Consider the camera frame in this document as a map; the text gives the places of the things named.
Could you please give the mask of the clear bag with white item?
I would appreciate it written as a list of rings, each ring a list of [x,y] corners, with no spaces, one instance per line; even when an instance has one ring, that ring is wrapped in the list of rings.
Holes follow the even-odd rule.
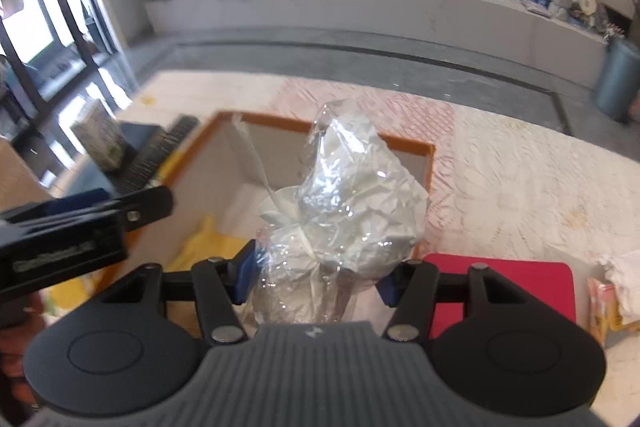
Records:
[[[324,104],[306,143],[301,184],[260,207],[257,324],[335,323],[352,296],[390,274],[424,236],[427,189],[350,100]]]

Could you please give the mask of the black remote control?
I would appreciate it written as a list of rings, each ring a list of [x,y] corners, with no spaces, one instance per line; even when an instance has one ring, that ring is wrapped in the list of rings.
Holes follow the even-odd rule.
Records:
[[[115,187],[120,194],[143,190],[160,172],[163,163],[198,127],[198,117],[180,115],[168,129],[156,132],[134,156],[134,160],[118,176]]]

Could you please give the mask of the green tissue box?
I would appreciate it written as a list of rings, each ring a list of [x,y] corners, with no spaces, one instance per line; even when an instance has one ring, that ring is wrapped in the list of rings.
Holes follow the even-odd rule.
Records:
[[[81,109],[70,131],[102,171],[120,168],[127,142],[118,121],[102,101],[94,100]]]

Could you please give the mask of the orange storage box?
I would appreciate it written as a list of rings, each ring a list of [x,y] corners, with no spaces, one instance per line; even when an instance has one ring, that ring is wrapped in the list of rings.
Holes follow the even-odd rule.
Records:
[[[242,114],[262,161],[257,166],[232,118],[215,115],[171,157],[160,175],[174,195],[171,216],[129,233],[128,259],[104,270],[101,286],[142,263],[182,271],[207,257],[233,257],[265,224],[259,213],[268,191],[259,177],[264,174],[273,190],[303,181],[310,122]]]

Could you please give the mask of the white lace blanket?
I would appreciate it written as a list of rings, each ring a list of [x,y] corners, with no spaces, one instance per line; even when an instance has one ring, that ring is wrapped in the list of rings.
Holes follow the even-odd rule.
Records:
[[[639,166],[536,124],[423,96],[247,72],[161,72],[122,119],[170,124],[222,110],[311,120],[351,98],[378,131],[435,149],[427,253],[593,263],[639,247]]]

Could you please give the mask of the red box lid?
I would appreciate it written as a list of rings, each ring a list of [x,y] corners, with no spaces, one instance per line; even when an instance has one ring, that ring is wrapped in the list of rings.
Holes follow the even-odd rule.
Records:
[[[471,265],[484,263],[513,284],[577,323],[574,277],[563,262],[524,261],[465,257],[450,254],[429,254],[423,260],[436,265],[442,273],[466,274]],[[491,303],[516,303],[513,291],[503,291],[496,283],[487,283]],[[430,338],[442,335],[450,326],[463,320],[463,303],[436,303]]]

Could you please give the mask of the white tv cabinet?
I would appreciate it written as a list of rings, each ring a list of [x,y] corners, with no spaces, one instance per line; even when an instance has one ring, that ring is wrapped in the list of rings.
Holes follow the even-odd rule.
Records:
[[[158,34],[291,27],[421,40],[481,53],[591,88],[604,40],[529,12],[521,0],[152,0]]]

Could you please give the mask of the grey-blue trash bin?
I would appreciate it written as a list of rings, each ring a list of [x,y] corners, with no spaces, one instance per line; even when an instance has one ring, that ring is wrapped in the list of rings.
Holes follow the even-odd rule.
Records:
[[[628,39],[608,42],[608,56],[593,90],[593,102],[602,113],[618,122],[628,119],[639,92],[639,48]]]

